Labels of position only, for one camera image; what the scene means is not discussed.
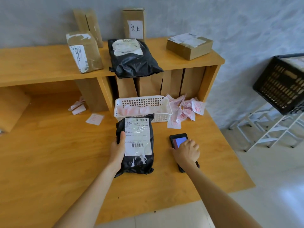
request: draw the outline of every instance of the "wooden table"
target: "wooden table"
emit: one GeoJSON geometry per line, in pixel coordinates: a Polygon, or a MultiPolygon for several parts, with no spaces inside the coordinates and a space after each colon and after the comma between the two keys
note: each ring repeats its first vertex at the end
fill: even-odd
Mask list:
{"type": "MultiPolygon", "coordinates": [[[[166,40],[147,39],[146,43],[164,70],[204,66],[197,97],[206,101],[225,60],[214,51],[184,60],[166,50],[166,40]]],[[[108,70],[110,58],[104,45],[100,49],[104,70],[86,74],[78,72],[67,45],[0,49],[0,129],[4,126],[7,132],[0,136],[0,227],[52,226],[107,163],[117,120],[113,117],[115,97],[108,77],[114,74],[108,70]],[[82,87],[78,84],[81,92],[93,91],[91,85],[95,89],[91,100],[104,98],[109,111],[102,112],[105,117],[100,126],[85,123],[89,111],[81,115],[67,111],[81,95],[79,91],[32,96],[24,111],[30,100],[16,85],[45,86],[66,80],[87,81],[82,87]]],[[[224,191],[254,187],[207,111],[204,116],[197,115],[195,122],[184,121],[181,130],[167,129],[165,122],[152,126],[154,172],[125,173],[114,179],[97,223],[200,199],[168,151],[172,134],[187,133],[200,145],[201,170],[224,191]]]]}
{"type": "MultiPolygon", "coordinates": [[[[80,93],[37,96],[15,128],[0,137],[1,227],[50,227],[88,187],[108,161],[117,120],[109,112],[100,126],[90,112],[71,115],[80,93]]],[[[125,173],[113,180],[97,223],[200,199],[172,155],[169,135],[187,133],[201,149],[201,170],[227,193],[254,187],[234,151],[205,111],[182,130],[153,123],[154,172],[125,173]]]]}

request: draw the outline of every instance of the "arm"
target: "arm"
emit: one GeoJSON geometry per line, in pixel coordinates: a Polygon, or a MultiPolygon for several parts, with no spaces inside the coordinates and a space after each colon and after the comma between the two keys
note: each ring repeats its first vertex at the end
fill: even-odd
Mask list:
{"type": "Polygon", "coordinates": [[[208,179],[197,168],[199,146],[193,140],[183,142],[175,150],[171,148],[176,162],[187,173],[198,191],[216,228],[262,228],[239,204],[208,179]]]}
{"type": "Polygon", "coordinates": [[[112,180],[121,168],[125,154],[125,139],[125,132],[121,132],[120,143],[117,144],[115,139],[111,144],[107,166],[53,227],[94,227],[112,180]]]}

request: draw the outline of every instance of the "forearm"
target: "forearm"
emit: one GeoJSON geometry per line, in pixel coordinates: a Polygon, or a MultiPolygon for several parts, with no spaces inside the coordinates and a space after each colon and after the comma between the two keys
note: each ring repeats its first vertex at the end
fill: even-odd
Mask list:
{"type": "Polygon", "coordinates": [[[115,168],[111,165],[106,166],[54,227],[94,227],[115,174],[115,168]]]}
{"type": "Polygon", "coordinates": [[[261,228],[229,195],[208,179],[195,163],[183,167],[198,191],[216,228],[261,228]]]}

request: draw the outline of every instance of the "hand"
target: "hand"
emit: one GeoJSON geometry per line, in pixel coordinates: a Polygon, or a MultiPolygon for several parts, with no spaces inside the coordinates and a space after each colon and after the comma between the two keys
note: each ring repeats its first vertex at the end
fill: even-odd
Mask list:
{"type": "Polygon", "coordinates": [[[175,161],[181,168],[185,168],[186,165],[195,163],[199,158],[199,145],[194,140],[186,140],[180,144],[179,148],[170,148],[175,161]]]}
{"type": "Polygon", "coordinates": [[[119,144],[117,144],[117,139],[112,142],[110,147],[110,159],[109,159],[109,165],[114,168],[116,172],[118,172],[121,168],[121,162],[123,160],[123,157],[125,155],[125,139],[126,134],[124,131],[120,133],[120,141],[119,144]]]}

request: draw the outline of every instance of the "tiled floor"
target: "tiled floor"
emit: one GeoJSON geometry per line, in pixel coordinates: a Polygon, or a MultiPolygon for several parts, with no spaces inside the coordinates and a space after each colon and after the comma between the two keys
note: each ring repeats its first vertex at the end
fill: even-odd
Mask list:
{"type": "MultiPolygon", "coordinates": [[[[304,142],[292,149],[290,145],[294,144],[294,140],[284,136],[271,149],[257,145],[245,153],[242,150],[246,143],[242,142],[237,130],[222,132],[256,184],[256,188],[230,196],[264,228],[304,227],[304,142]]],[[[203,203],[198,201],[97,227],[214,228],[214,225],[203,203]]]]}

